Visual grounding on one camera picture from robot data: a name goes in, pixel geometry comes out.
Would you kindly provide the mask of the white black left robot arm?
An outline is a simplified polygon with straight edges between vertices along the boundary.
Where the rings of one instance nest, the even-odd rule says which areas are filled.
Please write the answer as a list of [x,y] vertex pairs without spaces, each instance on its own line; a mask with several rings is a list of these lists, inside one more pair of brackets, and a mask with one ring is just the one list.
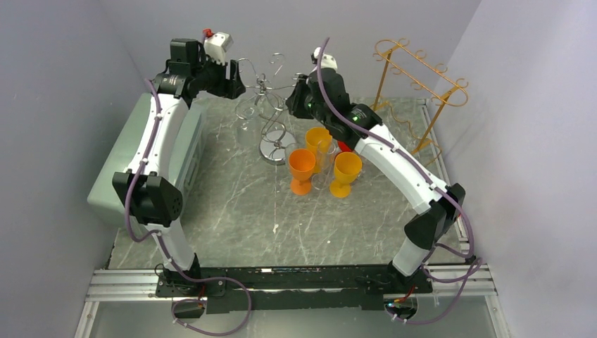
[[125,229],[136,243],[153,238],[163,257],[164,278],[186,296],[196,294],[203,278],[199,259],[179,221],[184,197],[169,178],[175,140],[200,92],[225,99],[245,93],[236,60],[227,60],[230,34],[203,39],[175,38],[165,70],[146,84],[149,116],[129,165],[115,172],[112,185],[124,206]]

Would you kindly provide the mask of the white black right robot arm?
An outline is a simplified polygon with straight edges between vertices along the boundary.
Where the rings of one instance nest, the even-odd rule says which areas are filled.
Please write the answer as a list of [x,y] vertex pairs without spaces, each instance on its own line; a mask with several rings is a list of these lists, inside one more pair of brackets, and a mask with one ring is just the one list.
[[373,164],[415,210],[387,275],[394,291],[407,291],[437,241],[461,215],[464,188],[449,185],[426,170],[399,144],[379,115],[365,104],[352,103],[343,77],[332,68],[299,74],[287,108],[296,118],[318,121],[333,139]]

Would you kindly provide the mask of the clear ribbed wine glass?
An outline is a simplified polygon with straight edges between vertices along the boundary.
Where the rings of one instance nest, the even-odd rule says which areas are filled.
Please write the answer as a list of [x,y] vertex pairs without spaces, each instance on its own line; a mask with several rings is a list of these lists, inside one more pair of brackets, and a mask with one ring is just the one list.
[[236,141],[241,147],[249,148],[257,145],[259,140],[260,111],[257,106],[239,108],[236,112]]

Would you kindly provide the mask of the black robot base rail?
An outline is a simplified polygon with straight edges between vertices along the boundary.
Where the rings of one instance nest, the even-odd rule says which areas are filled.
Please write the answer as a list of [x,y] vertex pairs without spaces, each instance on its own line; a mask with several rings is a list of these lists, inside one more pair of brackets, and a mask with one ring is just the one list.
[[158,274],[158,298],[197,298],[209,314],[244,311],[360,308],[381,311],[392,299],[428,295],[422,272],[404,277],[390,265],[201,268],[200,283],[174,272]]

